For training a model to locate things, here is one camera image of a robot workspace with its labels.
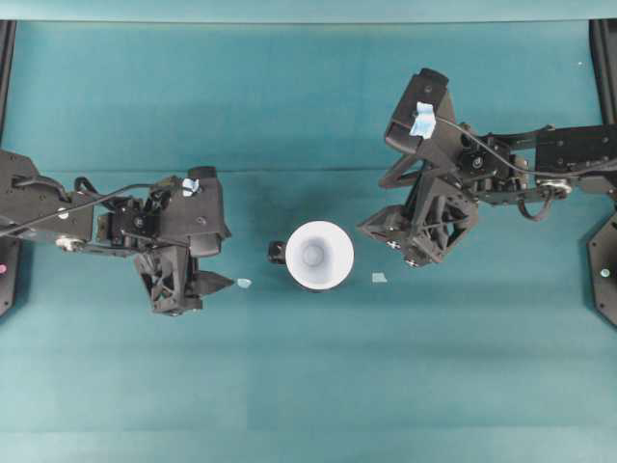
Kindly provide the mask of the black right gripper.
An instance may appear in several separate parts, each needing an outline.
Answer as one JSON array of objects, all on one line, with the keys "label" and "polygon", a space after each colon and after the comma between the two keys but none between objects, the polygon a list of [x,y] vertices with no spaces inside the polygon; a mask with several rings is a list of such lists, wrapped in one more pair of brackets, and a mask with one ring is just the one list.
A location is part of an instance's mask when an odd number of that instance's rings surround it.
[{"label": "black right gripper", "polygon": [[[431,104],[435,114],[428,139],[410,134],[419,102]],[[533,178],[526,173],[528,161],[515,154],[536,146],[537,131],[461,135],[457,125],[437,118],[456,123],[449,90],[430,95],[407,90],[401,96],[384,136],[401,156],[378,184],[386,189],[409,186],[411,191],[405,203],[386,206],[358,224],[363,234],[399,251],[409,265],[442,262],[477,225],[477,200],[492,205],[538,202]],[[455,170],[456,158],[458,176],[448,174]]]}]

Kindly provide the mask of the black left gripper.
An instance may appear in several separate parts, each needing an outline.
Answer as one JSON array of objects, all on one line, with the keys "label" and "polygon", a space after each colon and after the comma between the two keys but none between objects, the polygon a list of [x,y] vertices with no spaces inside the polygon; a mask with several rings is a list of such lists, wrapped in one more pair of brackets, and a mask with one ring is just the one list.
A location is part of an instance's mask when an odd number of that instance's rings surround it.
[{"label": "black left gripper", "polygon": [[166,200],[166,192],[154,190],[145,200],[126,196],[103,202],[107,212],[97,217],[95,249],[107,254],[140,253],[134,264],[152,312],[179,316],[201,310],[202,296],[233,286],[235,281],[200,270],[199,260],[191,258],[185,247],[165,247],[167,243],[160,239],[160,215]]}]

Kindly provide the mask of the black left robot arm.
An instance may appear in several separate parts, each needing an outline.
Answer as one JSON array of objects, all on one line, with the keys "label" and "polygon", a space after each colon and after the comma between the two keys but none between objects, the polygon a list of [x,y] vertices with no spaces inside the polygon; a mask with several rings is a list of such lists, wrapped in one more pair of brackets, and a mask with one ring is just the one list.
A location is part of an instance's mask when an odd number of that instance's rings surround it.
[{"label": "black left robot arm", "polygon": [[201,270],[217,256],[230,231],[223,187],[211,166],[184,177],[98,192],[86,177],[72,190],[42,175],[24,155],[1,153],[1,311],[15,299],[21,245],[48,242],[64,252],[132,258],[154,313],[199,311],[202,298],[232,286],[230,278]]}]

